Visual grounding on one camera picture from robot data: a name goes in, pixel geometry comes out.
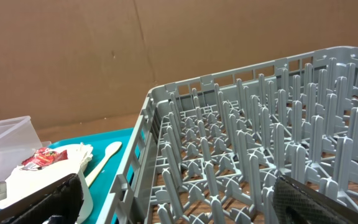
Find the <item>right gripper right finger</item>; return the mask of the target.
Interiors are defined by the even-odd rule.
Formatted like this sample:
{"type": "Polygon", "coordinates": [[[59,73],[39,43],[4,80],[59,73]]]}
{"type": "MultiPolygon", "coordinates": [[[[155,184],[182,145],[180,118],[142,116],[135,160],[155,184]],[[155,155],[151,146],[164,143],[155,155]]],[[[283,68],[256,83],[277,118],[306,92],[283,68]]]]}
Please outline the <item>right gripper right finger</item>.
{"type": "Polygon", "coordinates": [[[287,175],[276,179],[273,209],[279,224],[358,224],[358,213],[287,175]]]}

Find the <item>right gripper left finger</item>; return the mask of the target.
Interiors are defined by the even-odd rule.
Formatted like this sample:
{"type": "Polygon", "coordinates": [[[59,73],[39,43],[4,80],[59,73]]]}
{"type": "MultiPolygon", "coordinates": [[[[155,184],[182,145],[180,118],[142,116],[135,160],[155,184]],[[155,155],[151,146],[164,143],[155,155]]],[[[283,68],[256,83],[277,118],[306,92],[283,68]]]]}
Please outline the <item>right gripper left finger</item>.
{"type": "Polygon", "coordinates": [[[76,223],[84,202],[78,174],[54,183],[0,210],[0,224],[76,223]]]}

